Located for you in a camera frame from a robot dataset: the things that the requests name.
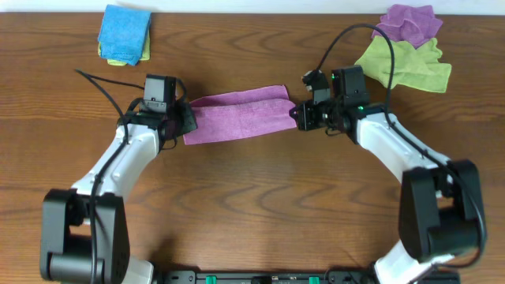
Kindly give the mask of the purple microfiber cloth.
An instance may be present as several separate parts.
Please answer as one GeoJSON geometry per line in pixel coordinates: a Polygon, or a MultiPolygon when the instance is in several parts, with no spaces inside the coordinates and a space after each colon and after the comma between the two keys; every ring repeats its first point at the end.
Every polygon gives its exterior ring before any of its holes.
{"type": "Polygon", "coordinates": [[[191,102],[197,129],[184,135],[186,145],[240,140],[294,129],[295,104],[283,85],[205,96],[191,102]]]}

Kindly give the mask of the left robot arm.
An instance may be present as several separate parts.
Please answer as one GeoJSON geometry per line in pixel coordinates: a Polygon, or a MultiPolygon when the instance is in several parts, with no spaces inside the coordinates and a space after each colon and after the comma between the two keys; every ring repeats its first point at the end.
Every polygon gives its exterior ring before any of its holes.
{"type": "Polygon", "coordinates": [[[114,139],[69,189],[43,199],[41,277],[60,283],[155,283],[155,267],[130,253],[125,200],[145,167],[197,128],[177,77],[148,74],[143,96],[118,112],[114,139]]]}

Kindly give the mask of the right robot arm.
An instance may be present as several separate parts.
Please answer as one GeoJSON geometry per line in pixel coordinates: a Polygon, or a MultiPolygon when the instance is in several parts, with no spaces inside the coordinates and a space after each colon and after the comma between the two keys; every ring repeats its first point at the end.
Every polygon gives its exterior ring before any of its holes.
{"type": "Polygon", "coordinates": [[[363,283],[445,282],[441,267],[486,242],[481,185],[469,160],[453,161],[409,133],[386,104],[371,103],[359,65],[307,72],[312,98],[290,110],[301,131],[346,134],[374,154],[401,184],[399,241],[363,283]]]}

